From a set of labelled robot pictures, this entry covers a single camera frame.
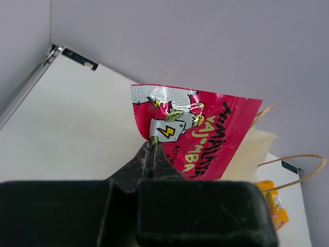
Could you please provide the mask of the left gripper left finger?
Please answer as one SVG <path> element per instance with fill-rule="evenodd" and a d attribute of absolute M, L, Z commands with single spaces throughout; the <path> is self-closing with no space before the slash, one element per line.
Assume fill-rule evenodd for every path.
<path fill-rule="evenodd" d="M 148 179 L 152 154 L 152 144 L 144 143 L 136 155 L 109 179 L 125 193 L 133 193 L 141 179 Z"/>

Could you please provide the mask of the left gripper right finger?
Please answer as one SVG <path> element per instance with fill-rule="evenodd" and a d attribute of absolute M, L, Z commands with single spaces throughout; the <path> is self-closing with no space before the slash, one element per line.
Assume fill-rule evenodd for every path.
<path fill-rule="evenodd" d="M 156 180 L 184 180 L 181 173 L 169 162 L 161 144 L 152 146 L 150 178 Z"/>

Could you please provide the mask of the red snack packet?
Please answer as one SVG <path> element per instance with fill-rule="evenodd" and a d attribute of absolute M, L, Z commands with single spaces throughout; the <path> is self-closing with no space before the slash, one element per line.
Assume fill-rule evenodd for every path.
<path fill-rule="evenodd" d="M 134 84 L 131 93 L 141 136 L 161 144 L 168 161 L 188 180 L 222 177 L 262 104 L 156 84 Z"/>

